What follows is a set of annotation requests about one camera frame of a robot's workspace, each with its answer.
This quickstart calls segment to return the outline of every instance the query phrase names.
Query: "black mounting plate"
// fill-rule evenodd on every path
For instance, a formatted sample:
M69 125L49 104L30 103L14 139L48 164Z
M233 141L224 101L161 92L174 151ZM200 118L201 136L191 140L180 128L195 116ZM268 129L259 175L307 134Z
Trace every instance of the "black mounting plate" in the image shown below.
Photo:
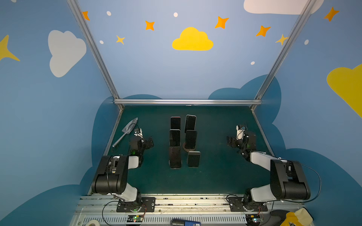
M147 206L147 212L154 212L155 211L155 200L156 200L155 197L142 197L141 198L142 204ZM137 212L134 212L134 209L135 208L138 209L139 207L135 206L132 203L122 202L121 200L119 200L116 211L118 213L140 213L140 214L143 214L144 213L144 205L141 205L141 208Z
M232 203L232 205L229 204L231 212L246 212L243 206L243 197L228 197L227 199ZM262 212L268 211L264 202L254 202L252 205L249 203L249 207L254 208L253 212L259 212L259 207L261 207Z

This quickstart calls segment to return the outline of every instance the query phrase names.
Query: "metal trowel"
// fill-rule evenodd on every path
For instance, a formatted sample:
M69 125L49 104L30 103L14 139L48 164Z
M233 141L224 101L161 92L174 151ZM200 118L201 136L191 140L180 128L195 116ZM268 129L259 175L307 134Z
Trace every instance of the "metal trowel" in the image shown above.
M130 134L131 131L133 130L133 128L135 127L136 123L137 123L138 118L134 118L133 120L131 120L122 130L122 132L124 133L116 142L114 142L114 144L112 144L112 147L115 148L117 146L117 144L122 140L122 138L126 135L126 134Z

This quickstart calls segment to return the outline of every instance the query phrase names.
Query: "smartphone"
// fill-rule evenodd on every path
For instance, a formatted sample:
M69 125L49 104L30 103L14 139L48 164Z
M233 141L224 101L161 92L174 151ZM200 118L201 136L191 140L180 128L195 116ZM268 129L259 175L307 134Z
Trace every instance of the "smartphone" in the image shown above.
M179 129L170 130L170 147L180 147L180 135Z
M185 133L187 130L195 130L195 124L196 124L196 116L187 115L185 121Z
M182 166L181 161L181 148L180 147L169 147L168 148L168 155L171 169L178 169Z
M196 148L196 130L187 130L185 138L185 148L186 149L195 149Z
M171 117L171 129L181 130L181 117Z
M201 153L197 151L190 151L187 155L187 166L198 167L200 164Z

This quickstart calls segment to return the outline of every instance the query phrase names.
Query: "yellow cloud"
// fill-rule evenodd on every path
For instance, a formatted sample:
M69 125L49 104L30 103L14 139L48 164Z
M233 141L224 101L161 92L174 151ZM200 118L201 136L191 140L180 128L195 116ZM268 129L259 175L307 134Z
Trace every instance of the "yellow cloud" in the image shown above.
M210 50L214 43L207 38L207 34L198 31L194 27L188 27L182 31L180 38L173 41L172 47L176 50Z
M354 69L336 68L327 83L360 117L362 117L362 64Z

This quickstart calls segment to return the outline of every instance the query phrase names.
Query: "white tape roll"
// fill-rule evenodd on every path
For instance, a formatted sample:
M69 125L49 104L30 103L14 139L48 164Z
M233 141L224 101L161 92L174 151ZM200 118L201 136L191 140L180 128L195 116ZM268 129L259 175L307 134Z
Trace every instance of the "white tape roll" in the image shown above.
M101 226L101 224L97 220L91 220L85 226Z

